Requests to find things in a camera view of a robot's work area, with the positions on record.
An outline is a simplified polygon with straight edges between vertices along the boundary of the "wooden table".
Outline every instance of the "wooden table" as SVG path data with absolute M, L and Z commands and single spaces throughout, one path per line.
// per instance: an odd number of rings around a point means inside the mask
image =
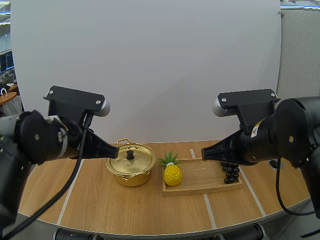
M 18 84 L 14 84 L 12 85 L 9 90 L 7 91 L 7 93 L 13 92 L 14 90 L 16 90 L 18 88 Z
M 180 158 L 201 157 L 201 148 L 217 141 L 147 143 L 157 158 L 165 151 Z M 30 216 L 69 178 L 76 161 L 61 159 L 36 166 L 25 186 L 19 212 Z M 242 166 L 242 189 L 189 196 L 162 196 L 161 167 L 138 187 L 119 185 L 105 159 L 86 159 L 69 198 L 67 193 L 39 219 L 60 226 L 121 235 L 166 235 L 248 224 L 283 212 L 276 195 L 276 171 L 267 162 Z M 284 160 L 280 191 L 289 207 L 309 198 L 302 174 Z
M 3 95 L 0 95 L 0 106 L 5 104 L 17 96 L 16 92 L 8 92 L 7 94 L 3 92 Z

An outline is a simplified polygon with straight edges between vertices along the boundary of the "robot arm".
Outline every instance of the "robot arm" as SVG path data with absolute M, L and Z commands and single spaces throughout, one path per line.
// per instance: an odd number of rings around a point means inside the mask
M 76 174 L 82 158 L 118 156 L 118 147 L 89 129 L 94 115 L 105 116 L 110 111 L 103 95 L 53 86 L 45 99 L 50 101 L 50 117 L 43 118 L 34 110 L 0 118 L 0 230 L 16 220 L 31 164 L 74 158 L 78 161 L 72 174 Z M 69 183 L 60 191 L 62 194 L 47 203 L 48 207 L 63 195 Z M 48 207 L 43 207 L 38 216 Z
M 285 158 L 300 168 L 320 219 L 320 97 L 282 101 L 271 89 L 220 93 L 219 117 L 237 115 L 240 130 L 201 150 L 203 160 L 241 165 Z

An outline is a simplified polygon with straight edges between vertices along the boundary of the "pineapple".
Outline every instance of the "pineapple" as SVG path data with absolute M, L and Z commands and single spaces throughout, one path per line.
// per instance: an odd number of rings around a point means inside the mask
M 160 166 L 165 168 L 163 174 L 164 182 L 169 186 L 178 185 L 182 180 L 181 170 L 177 166 L 180 162 L 176 161 L 178 154 L 172 157 L 172 151 L 170 153 L 164 152 L 164 159 L 159 159 Z

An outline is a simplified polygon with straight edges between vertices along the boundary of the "gray partition wall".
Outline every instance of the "gray partition wall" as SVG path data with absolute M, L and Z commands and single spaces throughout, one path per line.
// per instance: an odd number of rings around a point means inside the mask
M 281 7 L 281 11 L 277 95 L 320 96 L 320 8 Z

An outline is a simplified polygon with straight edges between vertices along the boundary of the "black cable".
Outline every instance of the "black cable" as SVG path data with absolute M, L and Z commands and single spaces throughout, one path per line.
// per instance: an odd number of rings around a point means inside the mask
M 294 211 L 290 211 L 289 209 L 286 208 L 286 206 L 284 205 L 284 203 L 282 202 L 281 196 L 280 196 L 280 189 L 279 189 L 279 181 L 280 181 L 280 167 L 281 167 L 281 158 L 278 158 L 277 161 L 277 168 L 276 168 L 276 178 L 275 178 L 275 189 L 276 189 L 276 195 L 278 197 L 278 201 L 282 207 L 282 209 L 291 215 L 296 215 L 296 216 L 306 216 L 306 215 L 310 215 L 310 214 L 314 214 L 315 211 L 309 211 L 309 212 L 294 212 Z
M 88 129 L 90 127 L 90 124 L 92 122 L 93 117 L 94 117 L 93 114 L 88 113 L 85 118 L 84 130 L 83 130 L 83 135 L 82 135 L 82 139 L 81 139 L 78 159 L 75 163 L 75 167 L 74 167 L 73 172 L 72 172 L 71 176 L 69 177 L 68 181 L 65 183 L 65 185 L 62 187 L 62 189 L 53 198 L 51 198 L 45 205 L 43 205 L 32 216 L 30 216 L 28 219 L 26 219 L 25 221 L 20 223 L 17 227 L 15 227 L 12 231 L 10 231 L 7 235 L 5 235 L 3 237 L 3 240 L 8 240 L 8 239 L 12 238 L 14 235 L 18 234 L 23 229 L 28 227 L 33 221 L 35 221 L 38 217 L 40 217 L 48 208 L 50 208 L 56 201 L 58 201 L 62 197 L 62 195 L 69 189 L 69 187 L 71 186 L 72 182 L 74 181 L 74 179 L 77 175 L 77 172 L 79 170 L 81 160 L 82 160 L 82 154 L 84 151 L 87 132 L 88 132 Z
M 309 232 L 309 233 L 304 234 L 304 235 L 301 235 L 300 237 L 303 238 L 303 239 L 305 239 L 305 238 L 307 238 L 307 237 L 311 237 L 311 236 L 316 235 L 316 234 L 319 234 L 319 233 L 320 233 L 320 229 L 315 230 L 315 231 L 312 231 L 312 232 Z

